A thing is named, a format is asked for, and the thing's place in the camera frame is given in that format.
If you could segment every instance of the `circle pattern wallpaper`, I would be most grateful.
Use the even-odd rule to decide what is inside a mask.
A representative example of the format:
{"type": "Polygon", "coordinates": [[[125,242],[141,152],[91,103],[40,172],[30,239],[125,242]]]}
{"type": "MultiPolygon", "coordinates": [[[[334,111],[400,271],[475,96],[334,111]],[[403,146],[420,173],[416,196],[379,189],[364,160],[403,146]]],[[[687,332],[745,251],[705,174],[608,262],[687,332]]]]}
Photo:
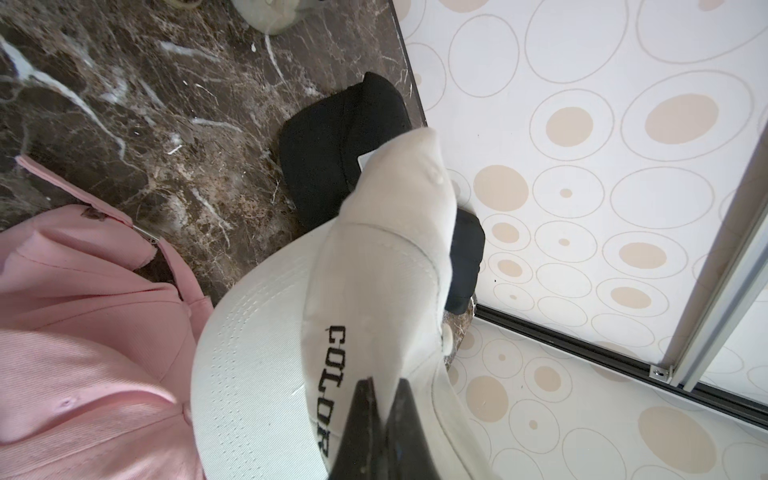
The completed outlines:
{"type": "Polygon", "coordinates": [[[477,353],[448,377],[500,478],[768,478],[768,432],[481,319],[470,328],[477,353]]]}
{"type": "MultiPolygon", "coordinates": [[[[730,205],[768,122],[768,2],[395,7],[458,204],[485,231],[478,302],[661,362],[663,339],[690,335],[694,288],[714,288],[735,253],[713,247],[721,227],[747,225],[730,205]]],[[[740,198],[754,200],[765,182],[749,182],[740,198]]],[[[768,375],[764,391],[749,374],[768,356],[741,360],[724,351],[713,368],[743,365],[733,375],[768,396],[768,375]]]]}

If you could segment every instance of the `black baseball cap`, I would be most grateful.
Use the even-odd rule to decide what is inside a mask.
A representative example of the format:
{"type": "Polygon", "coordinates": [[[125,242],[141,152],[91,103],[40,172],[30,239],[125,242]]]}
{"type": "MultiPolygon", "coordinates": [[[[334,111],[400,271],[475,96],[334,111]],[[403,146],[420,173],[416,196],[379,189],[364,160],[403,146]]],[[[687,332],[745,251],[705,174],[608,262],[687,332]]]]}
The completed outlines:
{"type": "Polygon", "coordinates": [[[358,157],[411,128],[400,93],[372,72],[290,118],[280,165],[301,223],[312,230],[338,215],[360,177],[358,157]]]}

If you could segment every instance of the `marble surface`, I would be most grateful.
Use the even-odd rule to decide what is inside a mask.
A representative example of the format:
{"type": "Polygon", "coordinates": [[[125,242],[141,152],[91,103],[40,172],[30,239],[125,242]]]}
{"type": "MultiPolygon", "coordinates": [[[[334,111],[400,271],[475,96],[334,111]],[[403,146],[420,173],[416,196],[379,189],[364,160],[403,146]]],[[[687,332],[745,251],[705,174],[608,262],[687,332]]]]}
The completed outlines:
{"type": "Polygon", "coordinates": [[[389,1],[328,3],[265,37],[227,0],[4,0],[0,230],[73,202],[15,166],[26,153],[160,232],[218,301],[304,233],[276,151],[287,118],[374,71],[423,124],[389,1]]]}

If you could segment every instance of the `baseball cap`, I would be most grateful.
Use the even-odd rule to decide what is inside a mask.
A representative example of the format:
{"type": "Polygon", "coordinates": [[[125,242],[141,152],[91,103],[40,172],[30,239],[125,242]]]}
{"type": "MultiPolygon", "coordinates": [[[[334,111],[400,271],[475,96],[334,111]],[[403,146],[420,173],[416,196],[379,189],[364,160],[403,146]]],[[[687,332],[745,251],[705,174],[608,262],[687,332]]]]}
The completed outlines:
{"type": "Polygon", "coordinates": [[[492,478],[443,363],[455,209],[436,132],[401,135],[372,156],[337,219],[222,299],[192,378],[210,480],[325,478],[360,381],[384,423],[406,382],[440,478],[492,478]]]}
{"type": "Polygon", "coordinates": [[[301,223],[339,214],[360,177],[358,159],[411,130],[402,96],[372,72],[291,117],[280,131],[280,166],[301,223]]]}

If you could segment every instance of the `beige circle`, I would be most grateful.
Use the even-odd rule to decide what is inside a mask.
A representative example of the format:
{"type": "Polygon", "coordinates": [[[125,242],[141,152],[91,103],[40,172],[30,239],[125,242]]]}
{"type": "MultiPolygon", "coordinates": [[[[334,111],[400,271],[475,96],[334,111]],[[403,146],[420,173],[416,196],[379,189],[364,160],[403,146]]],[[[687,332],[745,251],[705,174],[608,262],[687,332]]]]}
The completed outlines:
{"type": "Polygon", "coordinates": [[[480,352],[482,346],[482,333],[480,333],[480,330],[476,326],[470,325],[464,333],[464,339],[458,345],[456,356],[463,359],[468,359],[477,355],[480,352]]]}
{"type": "Polygon", "coordinates": [[[522,447],[533,453],[554,450],[560,441],[560,425],[552,411],[536,400],[524,399],[509,410],[509,429],[522,447]]]}
{"type": "Polygon", "coordinates": [[[546,392],[557,392],[562,384],[560,374],[550,366],[540,366],[533,373],[533,379],[540,389],[546,392]]]}
{"type": "Polygon", "coordinates": [[[475,176],[475,195],[486,207],[509,212],[522,207],[528,199],[528,184],[516,170],[491,165],[475,176]]]}
{"type": "Polygon", "coordinates": [[[531,189],[534,201],[560,218],[586,217],[603,204],[605,189],[586,168],[562,165],[541,172],[531,189]]]}
{"type": "Polygon", "coordinates": [[[735,75],[686,71],[652,84],[630,103],[621,119],[621,139],[627,148],[648,160],[699,158],[736,138],[749,123],[754,108],[749,85],[735,75]],[[694,94],[693,89],[703,93],[694,94]],[[654,109],[647,112],[653,104],[654,109]]]}
{"type": "Polygon", "coordinates": [[[523,250],[531,242],[525,223],[507,214],[493,214],[482,221],[485,239],[502,250],[523,250]]]}
{"type": "Polygon", "coordinates": [[[469,350],[469,349],[471,349],[473,346],[475,346],[475,336],[474,336],[474,335],[472,335],[472,332],[470,332],[469,330],[467,330],[467,331],[464,333],[464,339],[463,339],[463,340],[462,340],[462,342],[461,342],[461,343],[459,343],[459,345],[458,345],[458,349],[460,349],[460,350],[469,350]]]}
{"type": "Polygon", "coordinates": [[[448,369],[448,380],[452,386],[455,386],[456,383],[458,383],[458,372],[453,368],[453,365],[448,369]]]}
{"type": "Polygon", "coordinates": [[[573,380],[561,363],[549,357],[532,359],[523,373],[525,385],[545,402],[562,402],[571,394],[573,380]]]}
{"type": "Polygon", "coordinates": [[[619,249],[619,257],[629,266],[658,268],[667,262],[667,254],[656,245],[645,242],[627,243],[619,249]]]}
{"type": "Polygon", "coordinates": [[[491,228],[491,233],[497,240],[504,243],[514,243],[520,240],[520,232],[506,222],[497,223],[491,228]]]}
{"type": "Polygon", "coordinates": [[[393,0],[395,5],[395,15],[397,15],[398,22],[401,22],[408,16],[408,12],[411,11],[411,0],[393,0]]]}
{"type": "Polygon", "coordinates": [[[651,232],[623,232],[603,244],[603,258],[616,270],[639,278],[668,278],[685,270],[688,253],[676,241],[651,232]]]}
{"type": "Polygon", "coordinates": [[[645,409],[637,420],[645,445],[664,463],[686,473],[707,473],[717,461],[709,432],[680,410],[645,409]]]}
{"type": "Polygon", "coordinates": [[[488,258],[488,266],[491,267],[491,271],[496,276],[502,280],[507,280],[510,283],[526,283],[533,278],[533,270],[531,270],[531,266],[521,257],[518,257],[513,253],[494,253],[488,258]]]}
{"type": "Polygon", "coordinates": [[[611,290],[611,298],[619,305],[627,308],[641,309],[650,306],[650,297],[645,292],[631,286],[617,286],[611,290]]]}
{"type": "Polygon", "coordinates": [[[523,267],[514,260],[501,260],[498,262],[498,269],[504,275],[518,277],[523,274],[523,267]]]}
{"type": "Polygon", "coordinates": [[[706,134],[719,113],[717,104],[706,95],[682,94],[657,105],[645,119],[645,131],[659,143],[684,144],[706,134]]]}
{"type": "Polygon", "coordinates": [[[440,3],[456,13],[467,13],[482,7],[488,0],[440,0],[440,3]]]}
{"type": "Polygon", "coordinates": [[[605,98],[572,88],[545,98],[536,107],[528,134],[534,147],[547,157],[574,161],[599,151],[611,136],[614,122],[605,98]]]}
{"type": "Polygon", "coordinates": [[[723,3],[725,3],[725,0],[699,0],[699,10],[702,12],[711,12],[723,3]]]}
{"type": "Polygon", "coordinates": [[[547,257],[566,263],[584,262],[598,252],[598,240],[589,230],[563,220],[539,226],[534,241],[547,257]]]}
{"type": "Polygon", "coordinates": [[[492,376],[478,376],[467,385],[467,406],[479,420],[498,422],[507,413],[509,397],[497,379],[492,376]]]}
{"type": "Polygon", "coordinates": [[[509,340],[496,339],[488,342],[482,350],[485,368],[500,379],[510,379],[523,368],[523,354],[509,340]]]}
{"type": "Polygon", "coordinates": [[[493,294],[504,305],[517,311],[526,311],[532,309],[536,302],[533,297],[519,286],[509,283],[499,283],[493,287],[493,294]]]}
{"type": "Polygon", "coordinates": [[[589,113],[579,107],[565,107],[547,121],[547,137],[561,147],[575,147],[592,134],[594,122],[589,113]]]}
{"type": "Polygon", "coordinates": [[[619,313],[632,316],[659,316],[670,308],[664,292],[632,278],[610,278],[595,288],[598,299],[619,313]]]}
{"type": "Polygon", "coordinates": [[[451,361],[451,367],[448,369],[448,380],[451,382],[453,391],[457,394],[464,389],[467,383],[467,369],[459,359],[454,358],[451,361]]]}

